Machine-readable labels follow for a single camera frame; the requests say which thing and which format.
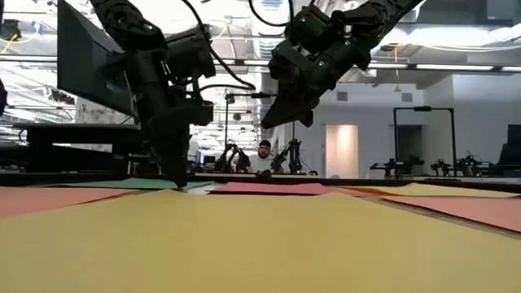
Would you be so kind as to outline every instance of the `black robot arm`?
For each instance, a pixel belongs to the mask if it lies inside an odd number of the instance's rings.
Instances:
[[[232,151],[232,155],[230,158],[226,159],[229,151]],[[243,150],[241,150],[236,144],[233,143],[226,145],[226,148],[222,152],[221,157],[217,160],[217,162],[215,162],[215,170],[223,173],[231,173],[233,171],[231,168],[231,162],[237,154],[239,154],[239,160],[237,161],[235,171],[237,173],[247,172],[248,167],[251,166],[250,158],[243,152]]]
[[[90,0],[103,28],[121,49],[146,50],[164,46],[160,28],[146,20],[128,0]]]
[[[290,173],[300,174],[302,171],[302,164],[300,163],[300,143],[301,141],[294,138],[284,147],[284,150],[274,157],[271,162],[271,168],[275,172],[282,169],[282,163],[286,161],[287,156],[290,156]]]
[[[107,33],[125,51],[112,52],[111,64],[125,74],[154,157],[171,180],[185,186],[189,126],[213,119],[213,103],[202,100],[198,84],[202,75],[216,74],[208,27],[199,25],[165,40],[128,0],[90,1]],[[191,98],[186,98],[187,83],[193,85]]]
[[[421,1],[369,0],[352,11],[334,11],[331,18],[313,5],[304,7],[287,27],[286,40],[272,51],[268,66],[278,80],[278,97],[262,127],[295,120],[309,127],[320,97],[354,65],[366,70],[370,50]],[[347,36],[346,25],[352,27]]]

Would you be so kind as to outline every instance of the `green paper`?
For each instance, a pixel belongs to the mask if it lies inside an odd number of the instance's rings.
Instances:
[[[201,187],[212,184],[213,181],[188,182],[184,189]],[[62,184],[62,186],[75,187],[102,187],[102,188],[125,188],[125,189],[145,189],[145,190],[162,190],[177,189],[177,185],[168,180],[162,179],[146,179],[146,178],[129,178],[123,181],[95,181],[82,183]]]

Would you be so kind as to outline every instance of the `yellow cable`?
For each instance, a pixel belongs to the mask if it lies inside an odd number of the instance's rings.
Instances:
[[[219,33],[219,35],[217,37],[213,37],[212,38],[212,41],[213,40],[217,40],[218,38],[222,37],[223,34],[225,34],[226,30],[228,29],[228,24],[225,23],[225,26],[222,28],[222,31],[221,33]]]
[[[398,63],[398,47],[394,48],[394,63]],[[395,92],[401,92],[400,88],[400,73],[398,69],[396,70],[396,87],[394,88]]]
[[[7,43],[6,47],[2,50],[2,55],[6,54],[7,49],[9,49],[9,46],[13,43],[13,41],[18,37],[18,35],[15,33],[15,35],[11,38],[11,40]]]
[[[34,26],[34,28],[36,29],[36,32],[34,32],[34,34],[30,38],[28,38],[27,40],[18,41],[18,42],[11,42],[11,41],[6,41],[6,40],[4,40],[4,39],[2,39],[0,37],[0,42],[5,42],[5,43],[8,43],[9,45],[10,44],[24,44],[24,43],[30,42],[38,35],[38,28],[36,27],[36,25]]]

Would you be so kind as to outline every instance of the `white shirt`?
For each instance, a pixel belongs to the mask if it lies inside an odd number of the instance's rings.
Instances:
[[[264,170],[270,170],[273,172],[271,168],[271,162],[274,161],[275,156],[269,154],[267,157],[262,159],[258,154],[250,155],[250,168],[248,171],[253,173],[262,172]]]

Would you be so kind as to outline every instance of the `orange paper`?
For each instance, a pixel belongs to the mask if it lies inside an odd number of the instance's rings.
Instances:
[[[0,219],[63,208],[123,195],[135,190],[103,188],[38,188],[0,186]]]
[[[521,199],[518,198],[442,199],[410,196],[383,196],[382,198],[521,232]]]

